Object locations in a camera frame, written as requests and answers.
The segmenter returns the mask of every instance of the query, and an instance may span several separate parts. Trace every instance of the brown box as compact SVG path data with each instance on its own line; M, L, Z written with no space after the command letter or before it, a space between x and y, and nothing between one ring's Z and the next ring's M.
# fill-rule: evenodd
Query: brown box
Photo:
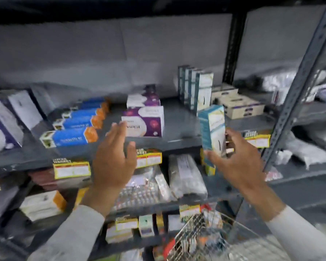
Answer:
M221 104L225 114L231 119L239 119L263 114L264 104L244 95L231 95L222 97Z
M227 83L222 83L222 85L213 86L211 91L211 102L213 104L220 104L220 97L228 95L238 95L238 89L234 88L233 86L230 86Z

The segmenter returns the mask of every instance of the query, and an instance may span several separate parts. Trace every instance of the wire basket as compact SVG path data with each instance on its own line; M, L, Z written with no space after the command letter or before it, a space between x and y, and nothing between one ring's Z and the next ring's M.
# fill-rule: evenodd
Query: wire basket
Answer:
M168 261L276 261L290 258L277 241L259 235L227 217L209 212L192 216L164 249Z

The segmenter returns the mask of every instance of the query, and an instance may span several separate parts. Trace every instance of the finger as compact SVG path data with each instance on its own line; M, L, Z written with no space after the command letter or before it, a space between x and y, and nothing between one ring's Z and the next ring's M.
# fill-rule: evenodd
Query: finger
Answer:
M217 166L219 170L223 171L227 167L228 164L227 158L222 158L214 151L211 150L205 150L204 154L214 165Z
M113 140L117 134L117 130L118 130L117 123L112 123L110 131L106 133L105 142L107 144L110 145L113 142Z
M133 172L137 167L137 150L135 148L135 142L129 142L127 146L126 166L128 170Z
M123 150L124 141L126 140L127 122L121 121L118 125L118 130L113 141L114 148Z
M238 131L235 131L230 128L226 128L226 133L231 137L235 147L240 146L245 142L244 138Z

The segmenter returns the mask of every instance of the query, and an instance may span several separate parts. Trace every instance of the right hand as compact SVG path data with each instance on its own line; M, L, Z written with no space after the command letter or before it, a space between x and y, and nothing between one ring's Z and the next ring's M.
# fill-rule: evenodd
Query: right hand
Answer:
M258 192L267 186L261 155L239 132L227 128L226 133L235 145L235 153L230 158L221 158L210 150L205 150L204 153L217 169L223 172L225 179L251 202Z

